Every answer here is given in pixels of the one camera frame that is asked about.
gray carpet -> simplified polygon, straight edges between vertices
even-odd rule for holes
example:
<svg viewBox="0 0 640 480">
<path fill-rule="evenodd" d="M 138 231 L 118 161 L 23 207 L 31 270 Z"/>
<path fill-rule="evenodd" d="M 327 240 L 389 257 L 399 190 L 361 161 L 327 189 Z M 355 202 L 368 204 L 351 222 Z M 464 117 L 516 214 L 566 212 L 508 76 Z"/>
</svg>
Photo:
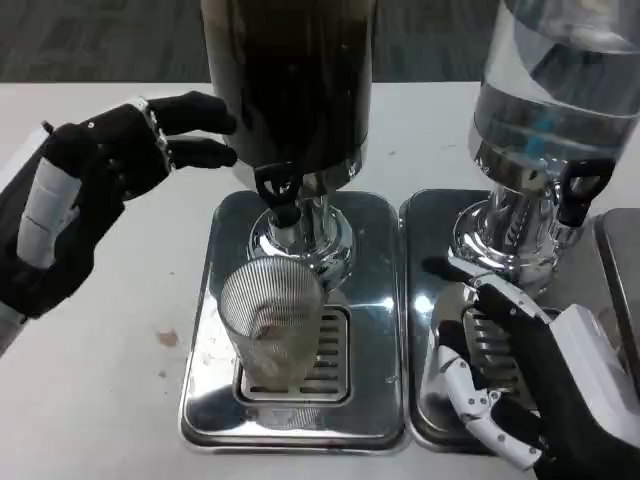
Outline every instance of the gray carpet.
<svg viewBox="0 0 640 480">
<path fill-rule="evenodd" d="M 498 0 L 379 1 L 375 81 L 481 78 Z M 199 15 L 198 0 L 0 0 L 0 81 L 207 81 Z"/>
</svg>

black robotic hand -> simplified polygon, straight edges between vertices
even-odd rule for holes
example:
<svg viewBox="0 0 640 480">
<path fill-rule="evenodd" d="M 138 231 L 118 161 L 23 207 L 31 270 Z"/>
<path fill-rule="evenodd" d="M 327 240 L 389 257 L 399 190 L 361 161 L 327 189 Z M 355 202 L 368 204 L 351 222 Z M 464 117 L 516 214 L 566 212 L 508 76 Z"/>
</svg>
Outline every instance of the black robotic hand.
<svg viewBox="0 0 640 480">
<path fill-rule="evenodd" d="M 461 258 L 430 258 L 423 267 L 473 289 L 474 301 L 465 308 L 508 336 L 510 355 L 539 413 L 492 390 L 471 363 L 463 325 L 443 321 L 440 372 L 454 409 L 476 438 L 518 468 L 532 468 L 540 480 L 605 479 L 612 472 L 638 478 L 640 402 L 589 310 L 572 305 L 556 316 L 497 274 Z"/>
<path fill-rule="evenodd" d="M 94 249 L 125 201 L 174 168 L 219 168 L 237 159 L 210 138 L 176 136 L 235 130 L 225 103 L 199 92 L 137 99 L 81 124 L 44 126 L 48 138 L 0 189 L 0 306 L 18 312 L 21 322 L 51 310 L 86 280 Z"/>
</svg>

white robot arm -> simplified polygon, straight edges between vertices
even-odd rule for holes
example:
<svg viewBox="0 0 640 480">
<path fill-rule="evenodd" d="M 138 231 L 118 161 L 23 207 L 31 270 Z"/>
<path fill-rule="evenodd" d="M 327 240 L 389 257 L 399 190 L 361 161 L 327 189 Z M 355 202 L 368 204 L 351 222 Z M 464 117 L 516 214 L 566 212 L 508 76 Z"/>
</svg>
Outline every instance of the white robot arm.
<svg viewBox="0 0 640 480">
<path fill-rule="evenodd" d="M 198 92 L 134 99 L 80 124 L 43 123 L 0 170 L 0 355 L 72 295 L 93 251 L 134 199 L 172 169 L 219 168 L 235 152 L 194 130 L 231 134 L 224 102 Z"/>
</svg>

table surface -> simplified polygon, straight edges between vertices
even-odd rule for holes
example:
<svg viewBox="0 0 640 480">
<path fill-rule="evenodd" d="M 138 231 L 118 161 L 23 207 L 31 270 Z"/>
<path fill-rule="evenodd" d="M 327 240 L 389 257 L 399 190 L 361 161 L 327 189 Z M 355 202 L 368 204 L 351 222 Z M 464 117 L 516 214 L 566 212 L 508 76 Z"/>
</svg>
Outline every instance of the table surface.
<svg viewBox="0 0 640 480">
<path fill-rule="evenodd" d="M 206 84 L 0 85 L 0 167 L 40 121 L 80 121 L 137 94 Z M 476 83 L 376 84 L 367 163 L 346 188 L 396 208 L 429 188 L 489 188 L 467 133 Z M 592 212 L 640 206 L 634 135 Z M 412 443 L 385 457 L 208 456 L 177 432 L 185 362 L 211 217 L 243 186 L 228 170 L 180 171 L 127 212 L 99 245 L 73 298 L 33 322 L 0 361 L 0 471 L 21 479 L 519 479 L 487 457 Z M 158 334 L 175 331 L 177 343 Z"/>
</svg>

clear plastic tank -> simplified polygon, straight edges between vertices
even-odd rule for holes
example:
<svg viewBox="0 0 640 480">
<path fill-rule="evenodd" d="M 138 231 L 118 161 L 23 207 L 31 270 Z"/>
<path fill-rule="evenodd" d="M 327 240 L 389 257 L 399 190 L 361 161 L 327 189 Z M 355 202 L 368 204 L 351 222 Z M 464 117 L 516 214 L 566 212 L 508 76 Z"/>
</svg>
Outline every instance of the clear plastic tank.
<svg viewBox="0 0 640 480">
<path fill-rule="evenodd" d="M 502 2 L 474 117 L 494 153 L 548 173 L 617 160 L 639 111 L 640 1 Z"/>
</svg>

